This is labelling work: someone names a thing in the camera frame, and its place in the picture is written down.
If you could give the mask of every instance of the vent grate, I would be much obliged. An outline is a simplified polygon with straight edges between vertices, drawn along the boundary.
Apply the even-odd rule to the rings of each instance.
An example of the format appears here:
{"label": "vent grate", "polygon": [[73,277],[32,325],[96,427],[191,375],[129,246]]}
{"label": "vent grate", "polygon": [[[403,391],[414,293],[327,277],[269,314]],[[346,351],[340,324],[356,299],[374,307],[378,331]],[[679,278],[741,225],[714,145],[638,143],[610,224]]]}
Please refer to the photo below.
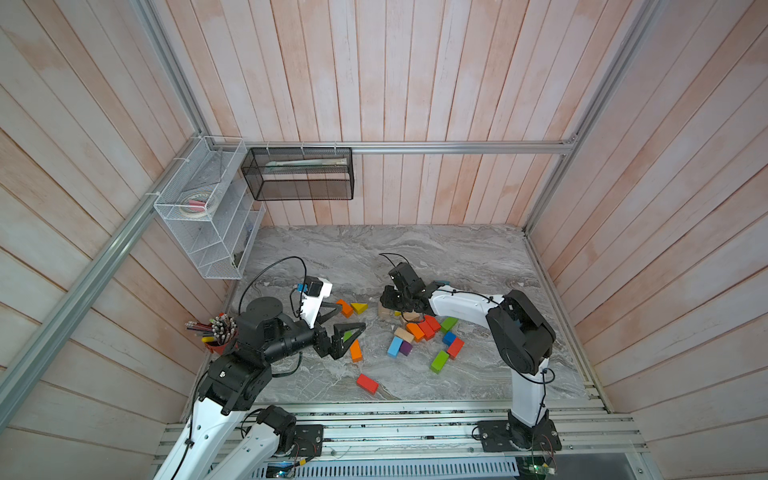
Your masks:
{"label": "vent grate", "polygon": [[[296,467],[294,478],[385,480],[389,478],[497,478],[519,476],[515,457],[413,458],[406,460],[333,460]],[[268,478],[266,464],[251,478]]]}

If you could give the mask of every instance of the gray marble surface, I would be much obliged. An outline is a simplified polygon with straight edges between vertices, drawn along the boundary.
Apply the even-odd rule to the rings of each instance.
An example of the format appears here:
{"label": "gray marble surface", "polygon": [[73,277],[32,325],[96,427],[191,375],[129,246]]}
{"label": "gray marble surface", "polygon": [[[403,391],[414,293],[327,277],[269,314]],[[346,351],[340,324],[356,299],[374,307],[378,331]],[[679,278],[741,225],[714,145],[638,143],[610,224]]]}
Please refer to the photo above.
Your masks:
{"label": "gray marble surface", "polygon": [[[446,348],[442,334],[414,344],[409,356],[386,355],[393,331],[402,325],[399,316],[379,316],[378,298],[390,281],[392,267],[380,252],[408,257],[425,282],[448,280],[460,290],[507,293],[522,290],[555,328],[558,340],[550,358],[557,379],[547,387],[548,399],[585,397],[587,393],[567,346],[562,342],[554,312],[528,258],[522,233],[507,226],[407,226],[407,227],[266,227],[259,230],[246,274],[233,300],[233,311],[242,289],[265,266],[289,255],[306,261],[309,275],[333,283],[329,300],[368,303],[362,315],[329,320],[365,322],[361,335],[364,360],[353,363],[349,354],[339,360],[319,358],[313,350],[304,353],[299,370],[286,378],[273,379],[259,402],[348,402],[379,400],[466,400],[511,399],[512,372],[499,358],[489,330],[459,321],[455,332],[465,341],[456,360],[449,360],[439,374],[429,366]],[[257,296],[274,296],[290,311],[288,294],[303,273],[297,260],[288,260],[268,270],[246,292],[243,309]],[[296,357],[273,367],[287,371]],[[371,396],[357,386],[360,373],[379,382]]]}

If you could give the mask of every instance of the toy block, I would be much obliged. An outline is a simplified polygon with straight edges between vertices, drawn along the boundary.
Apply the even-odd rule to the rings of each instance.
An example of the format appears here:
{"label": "toy block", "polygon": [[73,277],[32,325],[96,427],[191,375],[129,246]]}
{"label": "toy block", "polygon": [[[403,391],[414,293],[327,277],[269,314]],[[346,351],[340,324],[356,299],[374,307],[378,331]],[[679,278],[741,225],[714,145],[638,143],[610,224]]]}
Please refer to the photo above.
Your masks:
{"label": "toy block", "polygon": [[413,335],[413,338],[416,340],[416,342],[421,342],[422,338],[424,338],[424,332],[422,332],[422,329],[419,328],[418,325],[415,323],[407,323],[406,329]]}
{"label": "toy block", "polygon": [[376,390],[379,389],[379,384],[377,382],[374,382],[362,373],[357,377],[357,384],[367,390],[371,395],[375,395]]}
{"label": "toy block", "polygon": [[448,332],[442,337],[442,342],[447,346],[451,346],[454,340],[456,340],[456,335],[453,332]]}
{"label": "toy block", "polygon": [[424,321],[429,324],[429,327],[432,328],[433,332],[437,333],[440,331],[440,322],[438,322],[434,316],[424,315]]}
{"label": "toy block", "polygon": [[448,347],[448,356],[451,357],[451,360],[456,360],[456,356],[459,352],[462,351],[462,348],[464,348],[464,340],[462,339],[456,339],[453,341],[450,347]]}
{"label": "toy block", "polygon": [[448,362],[448,353],[442,351],[437,354],[435,360],[432,362],[432,365],[429,366],[429,369],[434,373],[440,373],[442,367],[445,366],[445,362]]}
{"label": "toy block", "polygon": [[352,307],[351,307],[351,306],[350,306],[350,305],[349,305],[347,302],[345,302],[344,300],[339,300],[339,301],[338,301],[338,302],[336,302],[336,303],[338,303],[339,305],[341,305],[341,313],[342,313],[342,314],[343,314],[343,315],[344,315],[346,318],[350,318],[350,317],[352,316],[352,312],[353,312],[353,310],[352,310]]}
{"label": "toy block", "polygon": [[415,322],[419,319],[419,314],[416,312],[403,312],[402,318],[406,319],[406,322]]}
{"label": "toy block", "polygon": [[403,342],[400,345],[400,353],[402,353],[405,356],[408,356],[408,354],[411,353],[411,350],[413,350],[413,345],[411,345],[408,342]]}
{"label": "toy block", "polygon": [[413,334],[406,332],[404,329],[398,328],[395,330],[395,336],[400,337],[406,343],[413,343]]}
{"label": "toy block", "polygon": [[453,318],[452,316],[448,317],[447,319],[443,320],[442,325],[440,325],[440,331],[443,333],[450,332],[456,322],[458,322],[457,318]]}
{"label": "toy block", "polygon": [[435,330],[427,322],[421,322],[419,328],[424,332],[424,338],[431,340],[435,337]]}
{"label": "toy block", "polygon": [[362,360],[362,351],[360,350],[360,343],[357,340],[352,342],[352,346],[350,346],[349,348],[349,354],[351,355],[352,361],[354,363],[357,363],[360,360]]}
{"label": "toy block", "polygon": [[352,306],[352,310],[355,310],[355,313],[358,315],[368,309],[368,303],[350,303],[350,305]]}
{"label": "toy block", "polygon": [[379,302],[379,316],[392,315],[392,311],[388,308],[384,308],[381,302]]}
{"label": "toy block", "polygon": [[397,353],[400,351],[400,346],[402,345],[402,339],[398,336],[392,339],[392,343],[389,345],[389,349],[386,351],[386,354],[391,356],[393,359],[397,358]]}

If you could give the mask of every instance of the black wire mesh basket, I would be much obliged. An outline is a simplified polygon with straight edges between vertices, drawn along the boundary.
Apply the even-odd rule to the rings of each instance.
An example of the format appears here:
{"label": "black wire mesh basket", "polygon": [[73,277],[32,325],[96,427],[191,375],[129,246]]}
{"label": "black wire mesh basket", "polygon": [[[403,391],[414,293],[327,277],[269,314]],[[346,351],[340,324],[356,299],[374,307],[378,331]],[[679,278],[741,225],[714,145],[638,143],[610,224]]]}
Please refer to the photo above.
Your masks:
{"label": "black wire mesh basket", "polygon": [[355,193],[350,148],[251,148],[242,171],[258,201],[352,200]]}

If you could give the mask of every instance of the yellow triangular block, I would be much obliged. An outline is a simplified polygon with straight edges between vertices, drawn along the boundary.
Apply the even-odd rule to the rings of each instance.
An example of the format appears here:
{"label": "yellow triangular block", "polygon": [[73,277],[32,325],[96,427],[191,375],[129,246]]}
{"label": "yellow triangular block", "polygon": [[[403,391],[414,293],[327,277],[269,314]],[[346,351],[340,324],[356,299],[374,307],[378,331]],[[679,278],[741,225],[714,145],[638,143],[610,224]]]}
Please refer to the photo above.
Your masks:
{"label": "yellow triangular block", "polygon": [[368,303],[350,303],[350,305],[352,305],[353,310],[355,310],[355,313],[358,315],[368,309]]}

